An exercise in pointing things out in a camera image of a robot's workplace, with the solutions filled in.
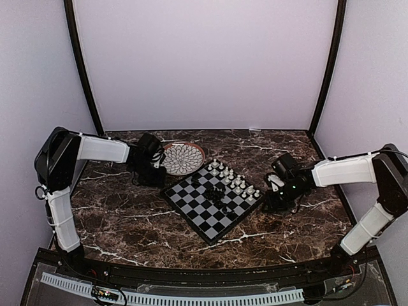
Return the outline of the black white chess board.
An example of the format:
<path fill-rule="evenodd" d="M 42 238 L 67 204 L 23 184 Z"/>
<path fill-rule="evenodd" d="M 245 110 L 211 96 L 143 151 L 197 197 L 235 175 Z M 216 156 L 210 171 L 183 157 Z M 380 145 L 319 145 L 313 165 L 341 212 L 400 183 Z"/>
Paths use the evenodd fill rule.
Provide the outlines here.
<path fill-rule="evenodd" d="M 161 191 L 161 197 L 208 244 L 214 245 L 264 200 L 252 183 L 244 187 L 221 175 L 210 163 Z"/>

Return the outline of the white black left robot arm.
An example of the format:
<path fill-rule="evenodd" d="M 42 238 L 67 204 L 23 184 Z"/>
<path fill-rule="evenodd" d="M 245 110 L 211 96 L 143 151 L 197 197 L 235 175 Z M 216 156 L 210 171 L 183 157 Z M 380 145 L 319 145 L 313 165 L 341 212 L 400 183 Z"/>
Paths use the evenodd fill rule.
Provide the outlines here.
<path fill-rule="evenodd" d="M 71 207 L 71 185 L 78 161 L 109 161 L 125 164 L 136 183 L 162 188 L 166 178 L 162 143 L 144 133 L 136 143 L 88 135 L 56 127 L 34 160 L 39 189 L 46 201 L 47 217 L 57 245 L 67 253 L 82 249 Z"/>

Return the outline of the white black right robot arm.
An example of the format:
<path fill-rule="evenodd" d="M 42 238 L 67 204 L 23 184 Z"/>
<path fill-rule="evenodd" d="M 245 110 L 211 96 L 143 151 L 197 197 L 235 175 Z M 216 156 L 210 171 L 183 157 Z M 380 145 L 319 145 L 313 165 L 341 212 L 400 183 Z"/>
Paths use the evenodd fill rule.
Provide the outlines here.
<path fill-rule="evenodd" d="M 357 254 L 396 219 L 407 212 L 407 154 L 389 143 L 370 152 L 328 157 L 302 164 L 290 153 L 272 163 L 265 180 L 262 211 L 289 212 L 296 201 L 314 189 L 337 186 L 344 191 L 362 191 L 373 201 L 360 220 L 332 249 L 325 263 L 326 272 L 338 277 L 349 268 L 351 256 Z"/>

